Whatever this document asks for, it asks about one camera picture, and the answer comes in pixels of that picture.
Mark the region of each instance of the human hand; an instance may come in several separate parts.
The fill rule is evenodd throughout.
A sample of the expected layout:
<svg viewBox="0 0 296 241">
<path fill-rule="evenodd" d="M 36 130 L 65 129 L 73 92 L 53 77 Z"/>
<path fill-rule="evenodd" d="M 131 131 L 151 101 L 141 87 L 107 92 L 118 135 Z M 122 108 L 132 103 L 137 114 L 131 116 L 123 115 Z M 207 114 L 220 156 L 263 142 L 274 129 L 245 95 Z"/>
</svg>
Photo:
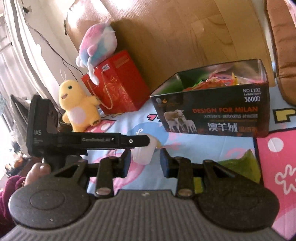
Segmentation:
<svg viewBox="0 0 296 241">
<path fill-rule="evenodd" d="M 51 173 L 50 165 L 47 163 L 36 163 L 32 169 L 28 172 L 26 177 L 25 186 L 29 185 L 41 177 L 44 177 Z"/>
</svg>

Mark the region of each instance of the pink and blue plush toy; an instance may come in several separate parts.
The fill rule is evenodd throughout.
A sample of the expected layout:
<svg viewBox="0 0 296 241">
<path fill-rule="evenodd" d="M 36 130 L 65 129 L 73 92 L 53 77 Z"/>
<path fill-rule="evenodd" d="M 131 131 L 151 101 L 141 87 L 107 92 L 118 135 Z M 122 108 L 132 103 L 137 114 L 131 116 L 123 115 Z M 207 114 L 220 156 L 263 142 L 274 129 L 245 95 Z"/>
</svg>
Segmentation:
<svg viewBox="0 0 296 241">
<path fill-rule="evenodd" d="M 87 67 L 89 77 L 96 85 L 99 85 L 99 79 L 94 75 L 94 67 L 109 58 L 117 47 L 115 31 L 110 23 L 111 21 L 98 23 L 86 31 L 76 58 L 77 66 Z"/>
</svg>

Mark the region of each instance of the ribbed gray surface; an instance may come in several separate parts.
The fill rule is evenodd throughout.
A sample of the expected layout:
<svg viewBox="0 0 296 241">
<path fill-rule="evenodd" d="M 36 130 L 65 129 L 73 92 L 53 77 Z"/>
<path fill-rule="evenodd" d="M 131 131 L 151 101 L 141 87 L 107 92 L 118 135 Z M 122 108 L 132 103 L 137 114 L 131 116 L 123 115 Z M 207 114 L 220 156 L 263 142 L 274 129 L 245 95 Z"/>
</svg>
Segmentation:
<svg viewBox="0 0 296 241">
<path fill-rule="evenodd" d="M 175 198 L 171 191 L 120 191 L 98 200 L 78 222 L 53 231 L 17 226 L 2 241 L 283 241 L 271 228 L 238 233 L 205 219 L 193 201 Z"/>
</svg>

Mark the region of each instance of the yellow dinosaur plush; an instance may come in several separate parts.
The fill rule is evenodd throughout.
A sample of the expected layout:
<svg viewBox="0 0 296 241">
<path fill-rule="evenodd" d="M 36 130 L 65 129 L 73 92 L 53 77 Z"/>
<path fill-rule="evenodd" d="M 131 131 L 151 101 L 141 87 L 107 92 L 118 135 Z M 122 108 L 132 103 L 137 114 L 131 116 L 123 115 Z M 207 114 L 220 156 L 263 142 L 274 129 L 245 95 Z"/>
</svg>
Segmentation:
<svg viewBox="0 0 296 241">
<path fill-rule="evenodd" d="M 84 132 L 89 126 L 100 123 L 97 105 L 101 102 L 95 96 L 87 96 L 75 80 L 64 81 L 59 88 L 59 103 L 66 111 L 62 120 L 73 127 L 74 132 Z"/>
</svg>

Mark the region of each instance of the maroon sleeve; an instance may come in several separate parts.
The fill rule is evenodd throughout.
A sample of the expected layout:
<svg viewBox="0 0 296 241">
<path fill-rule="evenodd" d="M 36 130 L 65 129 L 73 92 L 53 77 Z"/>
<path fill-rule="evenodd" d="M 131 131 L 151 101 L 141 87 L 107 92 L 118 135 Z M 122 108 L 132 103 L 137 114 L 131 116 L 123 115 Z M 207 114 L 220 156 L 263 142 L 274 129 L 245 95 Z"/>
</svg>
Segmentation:
<svg viewBox="0 0 296 241">
<path fill-rule="evenodd" d="M 4 190 L 0 192 L 0 238 L 15 226 L 9 213 L 8 201 L 11 195 L 22 186 L 24 180 L 24 177 L 13 176 L 8 179 Z"/>
</svg>

